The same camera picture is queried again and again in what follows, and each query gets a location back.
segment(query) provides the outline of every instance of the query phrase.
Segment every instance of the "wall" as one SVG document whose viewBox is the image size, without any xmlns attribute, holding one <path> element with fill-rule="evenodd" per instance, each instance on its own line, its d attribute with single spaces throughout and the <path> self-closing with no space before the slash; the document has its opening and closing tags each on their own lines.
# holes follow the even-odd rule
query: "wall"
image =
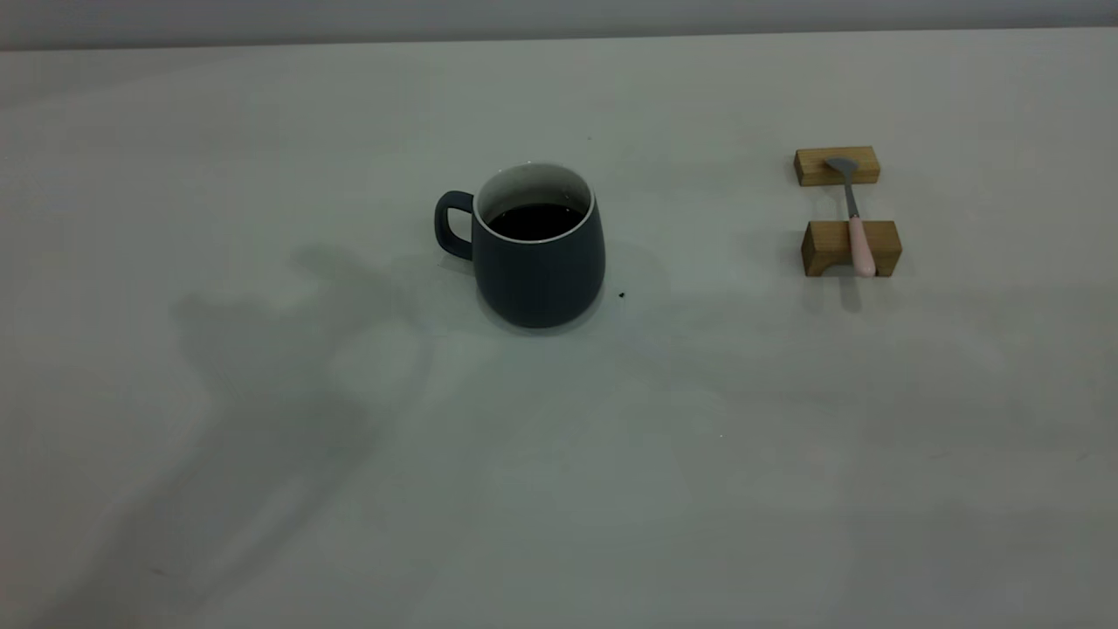
<svg viewBox="0 0 1118 629">
<path fill-rule="evenodd" d="M 1118 0 L 0 0 L 0 49 L 1114 23 Z"/>
</svg>

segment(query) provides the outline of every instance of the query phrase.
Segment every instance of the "white table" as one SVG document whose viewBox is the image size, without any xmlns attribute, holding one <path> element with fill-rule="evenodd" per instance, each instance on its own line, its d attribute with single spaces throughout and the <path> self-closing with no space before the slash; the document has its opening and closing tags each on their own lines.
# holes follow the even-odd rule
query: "white table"
<svg viewBox="0 0 1118 629">
<path fill-rule="evenodd" d="M 0 55 L 0 626 L 1112 627 L 1116 60 L 1114 29 Z M 792 155 L 850 144 L 904 254 L 806 278 L 844 206 Z M 529 159 L 607 238 L 543 335 L 432 232 Z"/>
</svg>

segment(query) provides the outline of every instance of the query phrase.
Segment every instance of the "coffee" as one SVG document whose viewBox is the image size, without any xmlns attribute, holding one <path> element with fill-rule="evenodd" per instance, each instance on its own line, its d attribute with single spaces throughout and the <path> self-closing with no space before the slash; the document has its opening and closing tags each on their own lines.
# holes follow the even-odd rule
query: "coffee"
<svg viewBox="0 0 1118 629">
<path fill-rule="evenodd" d="M 570 231 L 584 215 L 574 209 L 549 202 L 522 204 L 501 212 L 489 226 L 514 240 L 546 240 Z"/>
</svg>

